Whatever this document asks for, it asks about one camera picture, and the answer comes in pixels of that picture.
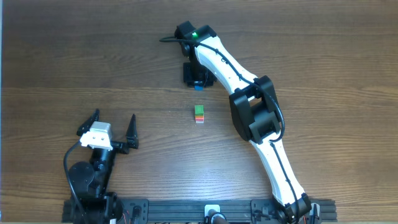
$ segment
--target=black cable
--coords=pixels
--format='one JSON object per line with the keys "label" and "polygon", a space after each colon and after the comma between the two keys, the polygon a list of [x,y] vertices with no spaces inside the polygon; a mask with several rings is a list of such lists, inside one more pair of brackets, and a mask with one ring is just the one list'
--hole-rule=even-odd
{"label": "black cable", "polygon": [[82,217],[83,217],[85,223],[86,223],[86,224],[89,224],[88,218],[87,218],[87,215],[86,215],[86,212],[85,212],[83,206],[81,205],[80,200],[77,198],[76,193],[75,193],[75,190],[73,189],[73,186],[72,186],[72,182],[70,181],[70,176],[69,176],[69,171],[68,171],[68,164],[67,164],[69,154],[70,154],[77,146],[79,146],[79,144],[80,144],[80,141],[77,141],[77,142],[67,151],[67,153],[65,153],[65,157],[63,158],[63,168],[65,169],[65,174],[67,175],[67,181],[68,181],[68,184],[69,184],[69,186],[70,186],[70,192],[72,193],[72,196],[73,196],[73,198],[75,199],[75,202],[76,202],[76,204],[77,204],[77,207],[79,208],[80,213],[81,213],[81,215],[82,215]]}
{"label": "black cable", "polygon": [[227,57],[225,57],[225,55],[223,53],[221,53],[218,49],[215,49],[214,47],[211,47],[209,45],[203,44],[201,42],[196,42],[193,40],[182,40],[182,39],[172,39],[175,37],[164,37],[162,39],[160,39],[160,42],[178,42],[178,43],[187,43],[187,44],[192,44],[194,46],[203,46],[206,47],[214,52],[216,52],[216,54],[219,54],[221,56],[222,59],[224,59],[225,63],[227,63],[232,70],[236,73],[236,75],[239,77],[239,79],[243,80],[244,82],[246,82],[247,84],[257,88],[264,96],[268,97],[268,99],[271,100],[272,104],[276,107],[276,110],[278,112],[278,115],[280,116],[280,123],[281,123],[281,129],[280,129],[280,134],[279,137],[277,139],[270,139],[270,142],[277,142],[279,140],[282,139],[283,135],[285,134],[285,119],[284,116],[282,114],[282,111],[279,108],[279,105],[276,103],[276,101],[273,99],[273,97],[270,96],[270,94],[268,94],[266,91],[264,91],[259,85],[250,82],[249,80],[245,79],[242,74],[240,74],[237,69],[233,66],[233,64],[228,60]]}
{"label": "black cable", "polygon": [[296,203],[296,224],[298,224],[299,223],[299,201],[297,200],[296,192],[294,192],[293,185],[290,182],[289,178],[287,177],[286,170],[285,170],[284,166],[282,165],[282,161],[280,160],[279,154],[278,154],[278,152],[276,150],[276,147],[275,147],[274,143],[271,142],[270,145],[274,149],[276,157],[278,158],[278,161],[279,161],[279,164],[280,164],[280,168],[282,168],[282,172],[285,175],[286,182],[289,184],[290,188],[292,189],[292,193],[293,193],[294,200],[295,200],[295,203]]}

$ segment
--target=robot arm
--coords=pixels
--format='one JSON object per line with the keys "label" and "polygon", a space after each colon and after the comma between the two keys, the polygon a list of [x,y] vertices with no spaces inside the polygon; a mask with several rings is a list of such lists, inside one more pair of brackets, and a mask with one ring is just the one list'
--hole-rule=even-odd
{"label": "robot arm", "polygon": [[[285,220],[292,223],[300,219],[311,210],[311,202],[294,176],[282,140],[269,141],[281,134],[279,122],[283,119],[277,113],[277,98],[271,80],[266,76],[258,78],[244,69],[209,26],[196,29],[187,21],[177,26],[174,36],[177,40],[170,42],[179,42],[183,54],[190,59],[190,65],[184,64],[184,81],[195,87],[206,87],[208,80],[221,82],[229,93],[234,126],[260,155],[270,178],[272,194]],[[248,82],[256,84],[262,91]],[[255,98],[261,98],[261,101],[251,106],[249,102]]]}

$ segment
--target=green object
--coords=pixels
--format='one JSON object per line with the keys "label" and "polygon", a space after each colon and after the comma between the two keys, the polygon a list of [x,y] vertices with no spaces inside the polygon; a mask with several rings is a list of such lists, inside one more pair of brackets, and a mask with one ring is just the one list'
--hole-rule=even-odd
{"label": "green object", "polygon": [[205,109],[203,105],[195,105],[195,116],[204,116]]}
{"label": "green object", "polygon": [[192,37],[193,37],[194,39],[197,39],[199,36],[198,36],[198,34],[197,34],[196,32],[193,32],[193,33],[192,33]]}

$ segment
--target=wood grain surface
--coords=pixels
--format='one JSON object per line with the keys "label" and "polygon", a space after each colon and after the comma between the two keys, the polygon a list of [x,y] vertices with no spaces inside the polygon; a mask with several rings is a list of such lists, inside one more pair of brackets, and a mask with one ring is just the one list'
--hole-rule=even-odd
{"label": "wood grain surface", "polygon": [[187,88],[180,47],[158,42],[186,20],[272,79],[311,197],[336,200],[341,221],[398,221],[398,2],[4,0],[3,13],[3,221],[60,221],[63,156],[95,108],[117,140],[137,115],[140,149],[117,157],[109,186],[122,197],[272,195],[227,92]]}

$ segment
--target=black mounting rail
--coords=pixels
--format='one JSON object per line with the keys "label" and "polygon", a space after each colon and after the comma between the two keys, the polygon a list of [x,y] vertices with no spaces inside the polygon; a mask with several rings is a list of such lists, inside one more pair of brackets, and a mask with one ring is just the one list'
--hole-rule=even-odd
{"label": "black mounting rail", "polygon": [[[219,205],[229,223],[271,224],[279,223],[275,219],[275,206],[269,200],[168,200],[149,201],[147,199],[123,199],[127,223],[203,223],[205,205]],[[312,203],[320,206],[319,216],[315,217],[316,223],[337,222],[335,201],[317,200],[311,198]],[[71,222],[70,201],[63,207],[62,222]],[[311,223],[309,213],[305,215],[307,223]],[[124,223],[124,218],[117,222]]]}

